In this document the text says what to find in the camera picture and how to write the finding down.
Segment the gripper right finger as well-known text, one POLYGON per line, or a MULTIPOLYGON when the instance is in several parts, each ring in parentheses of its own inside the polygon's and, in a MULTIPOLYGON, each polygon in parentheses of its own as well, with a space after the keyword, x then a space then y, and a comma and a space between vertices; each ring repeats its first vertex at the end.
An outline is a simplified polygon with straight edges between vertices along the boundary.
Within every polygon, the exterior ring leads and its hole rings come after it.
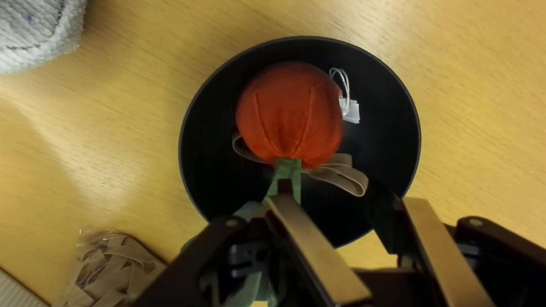
POLYGON ((405 211, 448 307, 496 307, 433 204, 422 197, 409 197, 405 211))

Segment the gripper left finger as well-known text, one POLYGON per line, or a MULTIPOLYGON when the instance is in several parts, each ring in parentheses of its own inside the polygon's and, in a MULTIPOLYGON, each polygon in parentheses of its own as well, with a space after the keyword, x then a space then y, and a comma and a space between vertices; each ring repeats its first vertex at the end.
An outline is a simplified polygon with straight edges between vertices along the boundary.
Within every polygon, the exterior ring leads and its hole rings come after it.
POLYGON ((373 302, 373 291, 291 194, 269 197, 267 203, 328 307, 368 307, 373 302))

